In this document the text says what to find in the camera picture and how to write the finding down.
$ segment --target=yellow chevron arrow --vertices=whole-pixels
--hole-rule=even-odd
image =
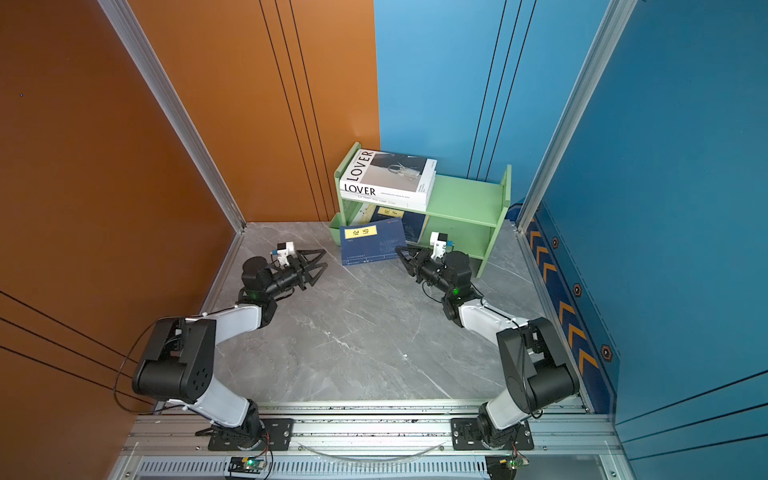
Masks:
[[[536,265],[541,265],[541,253],[549,253],[544,247],[536,247]]]
[[[554,268],[554,265],[551,263],[544,262],[544,283],[547,283],[547,270],[552,270],[553,272],[558,271],[558,269]]]
[[[581,329],[576,328],[572,323],[571,325],[568,325],[568,345],[571,347],[574,345],[574,333],[585,340],[587,339],[587,336],[584,335],[584,332]]]
[[[533,251],[533,237],[540,237],[541,232],[533,231],[531,232],[531,251]]]
[[[573,307],[568,305],[566,302],[560,302],[560,324],[563,324],[563,310],[567,310],[568,312],[573,313],[576,315],[576,312],[574,311]]]
[[[594,365],[596,369],[600,369],[598,366],[597,360],[592,358],[592,355],[589,353],[586,353],[584,350],[579,349],[578,350],[578,371],[581,372],[582,375],[584,375],[584,361],[587,360],[589,363]]]

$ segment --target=black line on wall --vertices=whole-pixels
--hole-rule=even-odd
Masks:
[[[745,377],[744,377],[744,378],[742,378],[742,379],[738,379],[738,380],[735,380],[735,381],[733,381],[733,382],[731,382],[731,383],[726,383],[725,385],[721,385],[721,386],[719,386],[719,387],[716,387],[716,388],[714,388],[714,389],[711,389],[711,390],[707,390],[706,392],[702,392],[702,393],[699,393],[699,394],[697,394],[697,395],[694,395],[694,396],[690,396],[690,397],[688,397],[687,399],[678,400],[677,402],[674,402],[674,403],[670,403],[669,405],[665,405],[665,406],[663,406],[663,407],[659,407],[659,408],[657,408],[657,409],[655,409],[655,410],[651,410],[650,412],[645,412],[645,413],[642,413],[642,414],[640,414],[640,415],[636,415],[636,416],[632,417],[631,419],[622,420],[622,421],[618,422],[616,425],[621,425],[622,423],[627,423],[627,422],[631,422],[632,420],[637,420],[637,419],[639,419],[640,417],[645,417],[646,415],[650,415],[651,413],[660,412],[661,410],[664,410],[664,409],[668,409],[668,408],[670,408],[670,407],[674,407],[675,405],[680,405],[681,403],[685,403],[685,402],[687,402],[688,400],[697,399],[697,398],[699,398],[700,396],[705,396],[705,395],[707,395],[707,394],[710,394],[710,393],[712,393],[712,392],[716,392],[717,390],[722,390],[722,389],[728,388],[728,387],[730,387],[730,386],[734,386],[734,385],[736,385],[737,383],[741,383],[741,382],[745,382],[745,381],[747,381],[747,380],[751,380],[751,379],[754,379],[754,378],[756,378],[756,377],[758,377],[758,376],[761,376],[761,375],[765,375],[766,373],[768,373],[768,370],[763,370],[762,372],[758,372],[758,373],[755,373],[755,374],[753,374],[753,375],[750,375],[750,376],[745,376]]]
[[[485,109],[485,97],[488,96],[488,86],[491,84],[491,72],[493,71],[493,61],[496,59],[496,48],[498,48],[498,38],[502,34],[502,24],[504,23],[504,12],[506,10],[507,10],[507,0],[504,0],[504,8],[502,8],[502,19],[498,21],[498,33],[496,33],[496,43],[493,45],[493,55],[491,56],[491,67],[488,69],[488,80],[485,81],[485,93],[482,95],[482,104],[480,105],[480,116],[478,117],[478,127],[477,127],[477,130],[475,130],[475,140],[472,142],[472,153],[470,153],[469,155],[469,165],[467,166],[467,178],[469,178],[469,172],[472,170],[472,157],[475,156],[475,144],[477,144],[478,134],[480,133],[480,121],[482,120],[482,111]]]
[[[95,382],[95,381],[93,381],[91,379],[87,379],[87,378],[85,378],[83,376],[78,375],[77,373],[72,373],[69,370],[61,369],[61,368],[59,368],[57,366],[51,365],[50,363],[43,362],[42,360],[38,360],[38,359],[36,359],[34,357],[31,357],[29,355],[25,355],[24,353],[17,352],[16,350],[13,350],[13,349],[9,349],[7,346],[0,345],[0,349],[6,350],[6,351],[8,351],[10,353],[15,353],[18,356],[23,356],[24,358],[29,359],[29,360],[31,360],[33,362],[37,362],[37,363],[39,363],[41,365],[49,366],[49,367],[51,367],[54,370],[58,370],[59,372],[66,373],[68,375],[72,375],[73,377],[79,378],[80,380],[85,380],[86,382],[93,383],[94,385],[98,385],[98,386],[100,386],[102,388],[105,388],[105,389],[109,390],[110,392],[112,391],[112,387],[110,387],[110,386],[102,385],[99,382]],[[118,393],[120,393],[122,395],[125,395],[125,396],[129,396],[132,399],[138,400],[139,402],[144,402],[144,403],[146,403],[148,405],[154,405],[153,403],[150,403],[147,400],[140,399],[140,398],[135,397],[135,396],[133,396],[133,395],[131,395],[129,393],[123,393],[123,392],[121,392],[119,390],[118,390]]]
[[[724,413],[724,414],[722,414],[722,415],[716,415],[716,416],[714,416],[714,417],[710,417],[710,418],[708,418],[708,419],[704,419],[704,420],[697,420],[696,422],[686,423],[685,425],[680,425],[680,426],[678,426],[678,427],[672,427],[671,429],[661,430],[660,432],[649,433],[648,435],[643,435],[643,436],[641,436],[641,437],[636,437],[636,438],[634,438],[634,439],[629,439],[629,440],[622,440],[622,441],[621,441],[621,443],[634,442],[635,440],[647,439],[648,437],[652,437],[652,436],[654,436],[654,435],[659,435],[659,434],[661,434],[661,433],[667,433],[667,432],[671,432],[671,431],[673,431],[673,430],[684,429],[684,428],[686,428],[686,427],[690,427],[690,426],[693,426],[693,425],[698,425],[698,424],[700,424],[700,423],[709,422],[710,420],[717,420],[717,419],[722,419],[722,418],[724,418],[724,417],[728,417],[728,416],[731,416],[731,415],[736,415],[737,413],[744,413],[744,412],[749,412],[750,410],[761,409],[761,408],[763,408],[764,406],[768,406],[768,403],[761,403],[760,405],[755,405],[755,406],[751,406],[751,407],[746,407],[745,409],[741,409],[741,410],[735,410],[735,411],[733,411],[733,412]]]
[[[533,13],[536,11],[536,2],[534,0],[533,8],[531,9],[531,17],[528,19],[528,27],[525,29],[525,37],[523,37],[523,45],[520,47],[520,55],[518,56],[518,64],[515,67],[515,74],[512,75],[512,84],[509,85],[509,93],[507,94],[507,103],[504,105],[504,113],[502,113],[502,123],[498,126],[498,132],[496,133],[496,141],[493,144],[493,151],[491,152],[491,159],[488,161],[488,169],[485,171],[485,179],[488,181],[488,173],[491,171],[491,164],[493,163],[493,156],[496,153],[496,145],[498,145],[498,138],[502,134],[502,127],[504,126],[504,117],[507,114],[507,107],[509,106],[509,98],[512,96],[512,88],[515,86],[515,79],[518,77],[518,68],[520,68],[520,59],[523,58],[523,50],[525,50],[525,41],[528,40],[528,30],[531,29],[531,20],[533,20]]]
[[[26,329],[26,328],[24,328],[24,327],[23,327],[23,326],[21,326],[21,325],[17,325],[17,324],[15,324],[15,323],[13,323],[11,320],[8,320],[8,319],[4,319],[4,318],[3,318],[3,317],[1,317],[1,316],[0,316],[0,320],[1,320],[1,321],[3,321],[3,322],[6,322],[8,325],[13,325],[13,326],[15,326],[16,328],[18,328],[18,329],[20,329],[20,330],[24,330],[26,333],[29,333],[29,334],[31,334],[31,335],[34,335],[34,336],[38,337],[39,339],[43,339],[43,340],[45,340],[46,342],[49,342],[49,343],[53,343],[54,345],[56,345],[56,346],[59,346],[59,347],[61,347],[62,349],[64,349],[64,350],[67,350],[68,352],[74,353],[74,354],[75,354],[75,355],[77,355],[77,356],[80,356],[80,357],[82,357],[82,358],[84,358],[84,359],[87,359],[87,360],[91,360],[93,363],[97,363],[98,365],[101,365],[101,366],[103,366],[105,369],[110,369],[111,371],[113,371],[113,372],[115,372],[115,373],[117,373],[117,372],[118,372],[118,369],[113,369],[113,368],[112,368],[112,367],[110,367],[109,365],[106,365],[106,364],[104,364],[104,363],[101,363],[101,362],[99,362],[98,360],[92,359],[90,356],[87,356],[87,355],[83,355],[82,353],[79,353],[79,352],[75,352],[73,349],[71,349],[71,348],[69,348],[69,347],[67,347],[67,346],[63,346],[62,344],[60,344],[60,343],[58,343],[58,342],[55,342],[54,340],[51,340],[51,339],[49,339],[49,338],[46,338],[46,337],[44,337],[43,335],[40,335],[39,333],[35,333],[35,332],[33,332],[33,331],[29,330],[29,329]],[[126,375],[125,373],[122,373],[122,372],[121,372],[120,374],[121,374],[122,376],[128,377],[129,379],[130,379],[130,378],[133,378],[133,377],[131,377],[130,375]]]
[[[515,25],[512,26],[512,36],[509,38],[509,46],[507,47],[507,56],[504,59],[504,67],[502,68],[502,77],[498,81],[498,88],[496,89],[496,99],[493,101],[493,110],[491,111],[491,121],[488,123],[488,132],[485,134],[485,142],[483,142],[482,145],[482,153],[480,154],[480,165],[478,165],[478,174],[475,176],[475,180],[480,178],[480,169],[482,168],[482,158],[485,156],[485,148],[488,146],[488,137],[491,136],[491,128],[493,128],[493,117],[496,114],[496,104],[498,103],[498,94],[502,91],[502,84],[504,83],[504,73],[507,71],[507,61],[509,60],[509,52],[512,50],[512,41],[515,40],[515,31],[518,29],[518,19],[520,18],[520,8],[523,6],[523,0],[520,0],[520,5],[518,5],[518,14],[515,16]]]
[[[746,440],[761,439],[762,437],[768,437],[768,433],[761,433],[759,435],[752,435],[749,437],[742,437],[740,439],[726,440],[724,442],[708,443],[706,445],[699,445],[696,447],[688,447],[687,449],[672,450],[670,452],[654,453],[653,455],[644,455],[642,457],[628,458],[629,461],[642,460],[643,458],[661,457],[662,455],[669,455],[672,453],[688,452],[690,450],[705,449],[706,447],[716,447],[718,445],[726,445],[729,443],[744,442]]]
[[[304,78],[306,79],[306,90],[310,93],[310,107],[312,107],[312,116],[315,118],[315,130],[317,130],[317,140],[320,143],[320,156],[323,159],[323,169],[326,172],[326,182],[328,183],[328,191],[331,192],[331,204],[333,203],[333,187],[331,186],[331,180],[328,176],[328,164],[326,163],[326,153],[323,150],[323,138],[320,136],[320,127],[317,123],[317,111],[315,110],[315,102],[312,100],[312,89],[310,88],[310,77],[306,73],[306,64],[304,63],[304,53],[301,50],[301,40],[299,39],[299,27],[296,25],[296,16],[293,14],[293,0],[288,0],[290,5],[290,14],[293,17],[293,27],[296,29],[296,42],[299,44],[299,55],[301,56],[301,66],[304,70]]]
[[[286,54],[288,55],[288,65],[290,65],[290,72],[291,72],[291,75],[293,76],[293,86],[296,87],[296,98],[299,99],[299,109],[301,110],[301,120],[302,122],[304,122],[304,130],[306,131],[306,141],[307,143],[310,144],[310,153],[312,154],[312,163],[315,164],[315,175],[317,175],[317,186],[320,188],[320,197],[323,199],[323,209],[327,215],[328,204],[326,203],[326,195],[323,192],[323,184],[322,184],[322,181],[320,180],[320,172],[317,169],[317,159],[315,158],[315,148],[312,146],[312,137],[310,137],[310,126],[306,122],[306,115],[304,114],[304,105],[301,102],[301,93],[299,93],[299,82],[296,81],[296,69],[293,68],[293,60],[291,60],[291,57],[290,57],[290,49],[288,48],[288,39],[286,38],[285,28],[283,28],[283,19],[282,17],[280,17],[280,8],[277,6],[277,0],[275,0],[275,9],[277,10],[277,21],[280,23],[280,31],[283,33],[283,43],[285,43],[285,46],[286,46]]]
[[[98,340],[96,340],[96,339],[94,339],[94,338],[84,334],[83,332],[72,328],[71,326],[67,325],[66,323],[64,323],[62,321],[59,321],[59,320],[56,320],[54,317],[48,315],[47,313],[41,312],[40,310],[34,308],[33,306],[29,305],[28,303],[24,303],[21,300],[19,300],[18,298],[14,297],[14,296],[11,296],[11,295],[8,295],[6,292],[3,292],[2,290],[0,290],[0,293],[5,295],[5,296],[7,296],[9,299],[13,300],[16,303],[19,303],[19,304],[21,304],[23,306],[26,306],[27,308],[29,308],[33,312],[39,313],[40,315],[43,315],[45,318],[47,318],[47,319],[49,319],[49,320],[51,320],[53,322],[58,323],[59,325],[63,326],[66,329],[71,330],[72,332],[77,333],[79,336],[83,336],[83,337],[89,339],[90,341],[92,341],[93,343],[97,343],[98,345],[103,346],[105,349],[109,350],[110,352],[114,352],[114,353],[117,353],[121,357],[125,357],[124,353],[120,353],[117,350],[113,349],[112,347],[106,346],[105,344],[103,344],[103,343],[99,342]],[[134,360],[132,358],[129,358],[129,360],[132,361],[133,363],[137,363],[136,360]]]
[[[299,152],[301,153],[301,161],[304,163],[304,173],[306,173],[306,181],[310,184],[310,193],[312,194],[312,202],[315,204],[315,213],[317,213],[317,221],[322,221],[320,218],[320,210],[317,208],[317,199],[315,198],[315,190],[312,188],[312,181],[310,180],[310,171],[306,169],[306,159],[304,158],[304,150],[301,148],[301,142],[299,141],[299,131],[296,129],[296,122],[293,120],[293,111],[290,108],[290,102],[288,101],[288,90],[286,90],[286,84],[283,81],[283,73],[280,71],[280,63],[277,61],[277,52],[275,51],[275,44],[272,42],[272,34],[270,34],[270,26],[266,23],[266,14],[264,13],[264,5],[259,0],[259,7],[261,8],[261,16],[264,18],[264,27],[266,28],[266,36],[270,39],[270,45],[272,46],[272,55],[275,57],[275,65],[277,66],[277,74],[280,76],[280,84],[283,86],[283,94],[286,97],[286,104],[288,104],[288,114],[290,115],[291,123],[293,124],[293,133],[296,134],[296,143],[299,145]]]

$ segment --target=green shelf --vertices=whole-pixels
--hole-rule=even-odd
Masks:
[[[336,245],[341,244],[339,228],[342,225],[348,225],[362,206],[362,202],[341,198],[339,189],[339,179],[360,148],[360,143],[355,143],[333,175],[336,180],[340,212],[333,217],[329,229]],[[493,244],[511,203],[510,177],[511,166],[509,165],[501,184],[437,175],[426,210],[397,208],[429,215],[420,244],[429,246],[431,232],[447,233],[448,239],[453,242],[456,250],[466,253],[471,258],[482,260],[478,271],[480,276],[488,262],[488,256],[493,250]],[[392,207],[376,202],[370,203]]]

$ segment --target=white book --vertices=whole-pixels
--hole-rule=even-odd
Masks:
[[[339,190],[342,198],[427,205],[436,167],[437,160],[426,157],[361,149],[339,180]]]
[[[427,197],[432,195],[432,188],[435,186],[435,178],[432,178],[432,181],[429,183],[429,188],[427,190]],[[350,192],[342,192],[341,198],[346,198],[347,200],[355,200],[359,202],[373,202],[375,204],[381,204],[381,205],[388,205],[390,207],[398,207],[403,208],[405,210],[418,210],[422,212],[426,212],[427,206],[429,204],[418,204],[416,202],[409,202],[404,201],[403,199],[393,199],[393,198],[385,198],[385,197],[368,197],[366,195],[359,195],[359,194],[352,194]]]

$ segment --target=table surface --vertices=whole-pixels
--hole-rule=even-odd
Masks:
[[[328,250],[329,266],[315,286],[278,302],[269,326],[217,346],[215,375],[234,392],[256,402],[302,402],[490,399],[504,389],[495,346],[447,320],[399,260],[342,266],[324,223],[249,223],[215,309],[235,303],[245,260],[268,258],[287,241]],[[476,272],[479,261],[472,265]],[[508,221],[482,279],[472,281],[508,313],[543,314]]]

